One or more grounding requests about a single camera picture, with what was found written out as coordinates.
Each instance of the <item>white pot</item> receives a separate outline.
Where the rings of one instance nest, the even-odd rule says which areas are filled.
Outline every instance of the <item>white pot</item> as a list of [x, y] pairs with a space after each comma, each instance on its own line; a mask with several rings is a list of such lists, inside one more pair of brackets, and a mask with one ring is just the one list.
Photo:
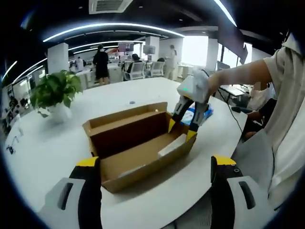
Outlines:
[[48, 107], [50, 116], [56, 123], [63, 123], [72, 118], [72, 112], [63, 103]]

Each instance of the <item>ceiling light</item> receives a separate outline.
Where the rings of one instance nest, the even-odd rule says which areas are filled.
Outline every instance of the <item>ceiling light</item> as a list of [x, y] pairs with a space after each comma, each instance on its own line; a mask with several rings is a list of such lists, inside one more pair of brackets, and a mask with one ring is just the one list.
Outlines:
[[22, 77], [27, 71], [29, 71], [31, 68], [35, 67], [36, 65], [40, 64], [41, 62], [46, 61], [48, 58], [45, 58], [39, 62], [37, 62], [36, 64], [32, 65], [31, 67], [29, 67], [27, 70], [25, 70], [23, 73], [21, 73], [14, 81], [13, 83], [15, 83], [20, 77]]
[[5, 72], [4, 76], [2, 77], [2, 80], [3, 80], [4, 77], [9, 73], [9, 71], [15, 66], [15, 64], [17, 64], [17, 61], [15, 61], [15, 62], [8, 68], [8, 70]]
[[38, 69], [42, 68], [43, 65], [39, 66], [38, 68], [35, 68], [33, 71], [31, 71], [30, 73], [28, 73], [27, 75], [31, 75], [33, 72], [37, 71]]
[[[119, 46], [118, 46], [118, 45], [113, 45], [113, 46], [106, 46], [106, 47], [104, 47], [104, 48], [105, 48], [105, 49], [109, 49], [109, 48], [117, 48], [117, 47], [119, 47]], [[88, 51], [91, 51], [91, 50], [97, 50], [97, 48], [86, 49], [86, 50], [74, 52], [73, 54], [78, 54], [78, 53], [81, 53], [81, 52], [88, 52]]]
[[230, 22], [233, 23], [233, 25], [235, 25], [235, 27], [237, 27], [233, 17], [230, 15], [229, 11], [226, 9], [226, 7], [221, 3], [220, 0], [214, 0], [214, 2], [216, 2], [216, 4], [221, 8], [221, 10], [224, 12], [224, 14], [227, 16], [227, 18], [230, 20]]
[[82, 47], [86, 47], [86, 46], [92, 46], [92, 45], [97, 45], [97, 44], [107, 44], [107, 43], [144, 43], [143, 41], [111, 41], [111, 42], [98, 42], [98, 43], [92, 43], [92, 44], [84, 44], [81, 46], [77, 46], [74, 48], [70, 48], [68, 49], [68, 51], [74, 50], [74, 49], [78, 49], [78, 48], [82, 48]]
[[184, 35], [171, 31], [171, 30], [166, 30], [166, 29], [162, 29], [159, 27], [154, 27], [154, 26], [150, 26], [150, 25], [140, 25], [140, 24], [133, 24], [133, 23], [98, 23], [98, 24], [90, 24], [90, 25], [84, 25], [84, 26], [80, 26], [80, 27], [76, 27], [73, 29], [69, 29], [60, 33], [57, 33], [51, 37], [48, 37], [47, 39], [43, 40], [43, 42], [47, 42], [55, 37], [61, 36], [63, 34], [72, 32], [72, 31], [77, 31], [77, 30], [82, 30], [82, 29], [86, 29], [86, 28], [93, 28], [93, 27], [102, 27], [102, 26], [131, 26], [131, 27], [140, 27], [140, 28], [147, 28], [147, 29], [152, 29], [152, 30], [159, 30], [159, 31], [163, 31], [163, 32], [168, 32], [180, 37], [185, 37]]

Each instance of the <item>hand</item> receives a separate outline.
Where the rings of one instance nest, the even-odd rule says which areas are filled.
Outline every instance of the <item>hand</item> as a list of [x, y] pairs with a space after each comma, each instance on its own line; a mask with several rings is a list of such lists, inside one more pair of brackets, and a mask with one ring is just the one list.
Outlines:
[[245, 134], [245, 138], [249, 139], [249, 138], [253, 137], [256, 133], [257, 132], [255, 132], [255, 131], [248, 132], [248, 133]]

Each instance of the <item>black dress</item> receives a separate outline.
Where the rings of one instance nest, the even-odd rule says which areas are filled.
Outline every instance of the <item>black dress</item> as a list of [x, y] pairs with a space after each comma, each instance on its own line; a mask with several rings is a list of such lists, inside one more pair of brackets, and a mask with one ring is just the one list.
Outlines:
[[93, 64], [95, 65], [95, 76], [99, 80], [101, 78], [109, 77], [108, 73], [108, 54], [105, 52], [97, 52], [93, 59]]

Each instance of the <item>round table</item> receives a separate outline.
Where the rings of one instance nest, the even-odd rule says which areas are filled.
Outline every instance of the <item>round table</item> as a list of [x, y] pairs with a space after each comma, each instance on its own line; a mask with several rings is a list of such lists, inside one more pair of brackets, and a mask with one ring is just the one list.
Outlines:
[[[172, 112], [179, 99], [179, 83], [150, 78], [92, 88], [72, 102], [73, 118], [61, 125], [35, 111], [21, 118], [24, 136], [14, 143], [16, 152], [4, 150], [8, 169], [29, 206], [38, 212], [45, 194], [63, 177], [69, 177], [79, 160], [91, 157], [82, 128], [88, 119], [133, 107], [168, 102]], [[224, 102], [211, 97], [214, 114], [198, 130], [197, 140], [186, 158], [157, 174], [112, 194], [101, 187], [101, 219], [104, 229], [159, 229], [191, 208], [210, 188], [211, 156], [231, 157], [241, 131]], [[246, 115], [234, 113], [241, 128]], [[13, 126], [7, 141], [18, 130]]]

